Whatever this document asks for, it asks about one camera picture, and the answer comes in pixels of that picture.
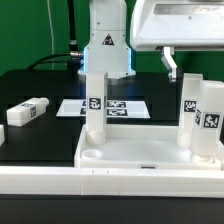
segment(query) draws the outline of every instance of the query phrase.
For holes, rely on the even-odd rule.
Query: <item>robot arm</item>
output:
[[[80,79],[88,72],[107,71],[109,84],[134,77],[131,49],[126,40],[124,0],[90,0],[90,41],[84,49]]]
[[[137,0],[130,42],[136,51],[162,49],[161,59],[169,70],[169,79],[175,81],[174,49],[223,49],[223,25],[224,1]]]

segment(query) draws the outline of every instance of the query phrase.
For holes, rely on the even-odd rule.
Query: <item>green background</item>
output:
[[[135,0],[128,6],[127,39]],[[89,0],[74,0],[77,41],[80,50],[89,41]],[[68,52],[69,26],[66,0],[51,0],[55,52]],[[47,0],[0,1],[0,75],[23,69],[37,59],[51,54],[51,35]],[[184,72],[202,73],[206,78],[224,80],[223,52],[177,52],[174,56]],[[159,52],[136,53],[134,68],[138,72],[166,72]],[[40,69],[51,69],[41,65]],[[66,69],[65,64],[56,69]]]

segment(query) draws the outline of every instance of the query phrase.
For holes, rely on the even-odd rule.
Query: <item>black table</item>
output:
[[[151,119],[108,123],[177,125],[181,84],[167,74],[138,73],[109,86],[108,99],[144,100]],[[7,125],[6,110],[32,97],[47,97],[47,112],[23,127]],[[68,166],[84,118],[56,118],[63,99],[84,99],[85,84],[64,71],[14,70],[0,77],[0,124],[6,141],[0,165]],[[223,223],[223,199],[109,196],[0,195],[0,223]]]

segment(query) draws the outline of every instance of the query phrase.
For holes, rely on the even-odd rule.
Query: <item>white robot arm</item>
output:
[[[84,49],[80,77],[95,71],[108,72],[109,83],[133,77],[131,50],[126,39],[124,0],[90,0],[90,42]]]

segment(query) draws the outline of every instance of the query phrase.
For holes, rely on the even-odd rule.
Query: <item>white block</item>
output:
[[[224,83],[201,81],[191,150],[200,156],[212,156],[218,150],[224,112]]]
[[[0,125],[0,146],[5,141],[4,126]]]
[[[47,98],[32,98],[9,109],[7,110],[8,124],[21,127],[45,113],[48,104]]]
[[[1,166],[0,194],[80,195],[81,170]]]
[[[201,74],[184,74],[177,145],[189,148],[193,128],[194,113],[199,94]]]
[[[119,169],[83,169],[82,195],[119,195]]]
[[[222,171],[120,170],[120,196],[224,197]]]
[[[92,72],[86,76],[86,137],[91,145],[105,142],[107,116],[107,73]]]

